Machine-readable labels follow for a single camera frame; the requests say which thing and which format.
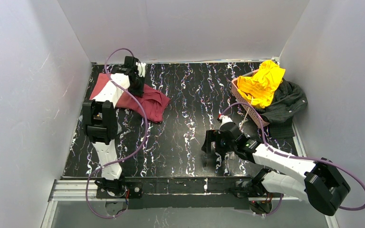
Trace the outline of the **maroon garment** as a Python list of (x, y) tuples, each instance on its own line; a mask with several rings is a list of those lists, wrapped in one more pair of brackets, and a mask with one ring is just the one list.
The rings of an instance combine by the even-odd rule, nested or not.
[[(170, 102), (170, 98), (162, 92), (144, 85), (143, 97), (136, 97), (146, 113), (148, 121), (160, 123), (163, 121), (163, 113)], [(135, 100), (126, 92), (123, 92), (116, 105), (117, 108), (130, 109), (144, 116), (143, 111)]]

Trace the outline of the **coral pink t-shirt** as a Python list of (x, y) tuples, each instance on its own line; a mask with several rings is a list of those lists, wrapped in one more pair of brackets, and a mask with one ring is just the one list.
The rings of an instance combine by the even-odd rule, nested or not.
[(120, 73), (111, 74), (110, 76), (112, 81), (109, 80), (107, 74), (99, 74), (97, 83), (91, 93), (90, 100), (99, 102), (110, 101), (113, 103), (114, 107), (118, 108), (133, 108), (134, 100), (131, 96), (113, 84), (114, 81), (123, 89), (128, 90), (130, 86), (129, 77)]

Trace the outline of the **pink laundry basket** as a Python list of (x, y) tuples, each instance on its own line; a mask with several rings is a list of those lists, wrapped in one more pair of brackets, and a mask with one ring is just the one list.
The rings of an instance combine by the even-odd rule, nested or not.
[[(253, 76), (258, 70), (251, 71), (246, 73), (242, 76)], [(241, 106), (245, 109), (246, 115), (250, 116), (251, 119), (254, 121), (258, 128), (263, 128), (269, 125), (268, 122), (260, 117), (259, 113), (255, 110), (256, 108), (253, 107), (249, 102), (247, 102), (237, 91), (237, 79), (235, 78), (231, 81), (231, 93), (236, 98), (236, 101), (241, 103)]]

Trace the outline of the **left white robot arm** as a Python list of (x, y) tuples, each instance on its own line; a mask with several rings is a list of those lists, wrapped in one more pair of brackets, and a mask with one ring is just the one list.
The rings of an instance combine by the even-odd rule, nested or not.
[(122, 168), (117, 161), (115, 138), (121, 132), (117, 122), (115, 106), (125, 90), (133, 94), (142, 94), (144, 78), (141, 71), (144, 67), (133, 56), (126, 56), (124, 63), (115, 68), (115, 73), (99, 74), (96, 85), (82, 105), (83, 130), (85, 136), (93, 144), (102, 167), (101, 179), (96, 185), (113, 193), (123, 195), (125, 187), (122, 184)]

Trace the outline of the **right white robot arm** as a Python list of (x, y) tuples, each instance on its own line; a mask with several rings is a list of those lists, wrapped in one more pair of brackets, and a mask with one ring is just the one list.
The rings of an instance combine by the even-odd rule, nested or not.
[(264, 166), (251, 180), (235, 183), (231, 192), (237, 197), (280, 193), (304, 200), (318, 212), (332, 216), (351, 191), (330, 160), (292, 159), (289, 153), (246, 136), (231, 119), (222, 121), (219, 129), (205, 132), (202, 151), (233, 152), (242, 160)]

